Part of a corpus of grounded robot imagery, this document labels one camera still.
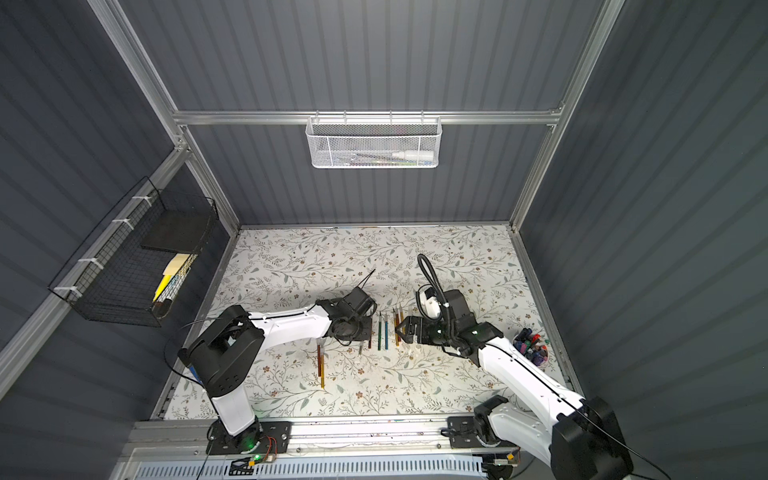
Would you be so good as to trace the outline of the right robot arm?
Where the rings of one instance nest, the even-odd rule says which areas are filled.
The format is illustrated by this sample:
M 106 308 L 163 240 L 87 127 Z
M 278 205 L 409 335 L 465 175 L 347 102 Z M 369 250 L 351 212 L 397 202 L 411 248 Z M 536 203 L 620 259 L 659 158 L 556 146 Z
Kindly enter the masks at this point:
M 458 290 L 415 293 L 416 316 L 396 332 L 404 342 L 443 348 L 494 376 L 528 408 L 521 413 L 496 395 L 474 410 L 478 440 L 513 443 L 547 464 L 557 479 L 623 479 L 634 464 L 618 420 L 603 400 L 587 400 L 528 360 L 513 340 L 478 322 Z

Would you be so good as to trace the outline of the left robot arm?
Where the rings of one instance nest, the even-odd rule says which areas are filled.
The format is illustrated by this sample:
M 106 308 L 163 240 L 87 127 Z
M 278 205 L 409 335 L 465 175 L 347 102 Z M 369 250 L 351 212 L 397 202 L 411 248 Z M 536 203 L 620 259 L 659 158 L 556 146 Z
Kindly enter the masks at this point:
M 202 384 L 226 434 L 234 437 L 257 423 L 244 382 L 261 351 L 304 339 L 368 341 L 376 310 L 376 301 L 360 287 L 283 312 L 248 312 L 233 305 L 180 349 L 178 357 Z

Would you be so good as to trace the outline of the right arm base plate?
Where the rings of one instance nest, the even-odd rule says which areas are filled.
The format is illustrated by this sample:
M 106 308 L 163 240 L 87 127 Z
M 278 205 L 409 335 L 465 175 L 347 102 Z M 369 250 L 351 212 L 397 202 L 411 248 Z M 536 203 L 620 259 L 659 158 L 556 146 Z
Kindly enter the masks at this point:
M 449 440 L 453 449 L 471 448 L 516 448 L 517 445 L 501 440 L 483 422 L 473 415 L 449 416 L 440 434 Z

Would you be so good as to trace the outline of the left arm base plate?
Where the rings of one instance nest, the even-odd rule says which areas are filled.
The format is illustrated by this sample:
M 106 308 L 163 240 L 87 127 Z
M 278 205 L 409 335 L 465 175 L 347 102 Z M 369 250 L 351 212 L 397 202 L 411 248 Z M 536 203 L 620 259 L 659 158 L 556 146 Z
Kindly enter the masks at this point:
M 221 420 L 207 432 L 208 455 L 267 455 L 287 452 L 293 424 L 288 421 L 256 421 L 237 435 L 228 433 Z

